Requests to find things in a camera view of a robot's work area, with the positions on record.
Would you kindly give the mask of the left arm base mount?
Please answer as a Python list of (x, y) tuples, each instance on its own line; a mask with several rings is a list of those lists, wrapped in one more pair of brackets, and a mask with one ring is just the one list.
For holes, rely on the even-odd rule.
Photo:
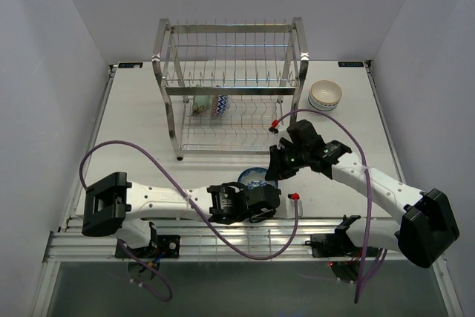
[(157, 235), (145, 245), (128, 251), (140, 259), (155, 258), (178, 259), (180, 257), (180, 235)]

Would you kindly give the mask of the pale green floral bowl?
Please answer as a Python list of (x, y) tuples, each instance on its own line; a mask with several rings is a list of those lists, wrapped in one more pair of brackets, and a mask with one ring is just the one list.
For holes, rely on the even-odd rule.
[(204, 114), (211, 108), (212, 97), (210, 95), (196, 95), (193, 97), (191, 113), (194, 116)]

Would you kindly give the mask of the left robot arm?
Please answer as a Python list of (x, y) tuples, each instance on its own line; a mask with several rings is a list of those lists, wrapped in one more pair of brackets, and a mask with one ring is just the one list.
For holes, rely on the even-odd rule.
[(241, 183), (224, 183), (189, 190), (145, 186), (114, 172), (86, 189), (82, 234), (114, 236), (139, 256), (157, 250), (149, 220), (177, 218), (230, 225), (254, 223), (274, 216), (281, 203), (281, 190), (271, 184), (249, 189)]

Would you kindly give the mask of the white ribbed bowl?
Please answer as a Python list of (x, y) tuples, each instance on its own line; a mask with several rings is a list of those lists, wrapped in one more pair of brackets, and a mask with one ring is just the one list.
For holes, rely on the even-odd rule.
[(307, 100), (314, 109), (319, 110), (319, 111), (332, 111), (338, 106), (338, 102), (335, 102), (335, 103), (320, 102), (312, 96), (308, 96)]

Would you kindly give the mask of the blue floral pattern bowl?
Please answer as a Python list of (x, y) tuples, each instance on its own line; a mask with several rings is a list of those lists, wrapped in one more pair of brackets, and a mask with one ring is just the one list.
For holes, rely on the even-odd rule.
[(248, 189), (255, 189), (261, 186), (273, 186), (278, 188), (277, 180), (266, 179), (267, 169), (262, 167), (251, 167), (242, 171), (237, 181), (245, 185)]

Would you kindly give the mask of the orange rimmed spotted bowl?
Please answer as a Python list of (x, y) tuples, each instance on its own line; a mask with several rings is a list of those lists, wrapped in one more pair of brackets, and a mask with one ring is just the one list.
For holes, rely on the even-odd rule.
[(341, 101), (341, 87), (329, 80), (320, 80), (312, 84), (309, 90), (309, 102), (314, 106), (335, 107)]

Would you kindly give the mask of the blue zigzag pattern bowl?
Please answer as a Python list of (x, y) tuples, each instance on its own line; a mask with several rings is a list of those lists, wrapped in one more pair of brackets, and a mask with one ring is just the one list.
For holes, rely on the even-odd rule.
[(224, 114), (230, 106), (231, 100), (228, 95), (214, 95), (212, 97), (210, 112), (213, 117)]

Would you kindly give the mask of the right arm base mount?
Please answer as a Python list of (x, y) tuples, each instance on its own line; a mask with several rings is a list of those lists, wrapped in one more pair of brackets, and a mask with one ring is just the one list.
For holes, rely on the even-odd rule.
[(361, 247), (356, 246), (347, 235), (350, 226), (361, 220), (360, 215), (344, 215), (342, 222), (332, 233), (318, 233), (310, 235), (304, 246), (311, 249), (314, 258), (330, 257), (358, 257), (361, 255)]

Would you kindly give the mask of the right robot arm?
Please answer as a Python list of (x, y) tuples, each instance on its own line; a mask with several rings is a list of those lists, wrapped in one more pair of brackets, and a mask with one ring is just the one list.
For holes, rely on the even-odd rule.
[(400, 252), (421, 268), (430, 267), (460, 236), (445, 193), (423, 192), (363, 164), (349, 146), (324, 139), (308, 120), (286, 130), (287, 137), (269, 149), (267, 180), (286, 180), (309, 168), (350, 187), (388, 213), (391, 222), (371, 223), (353, 215), (345, 218), (324, 243), (343, 255), (363, 247)]

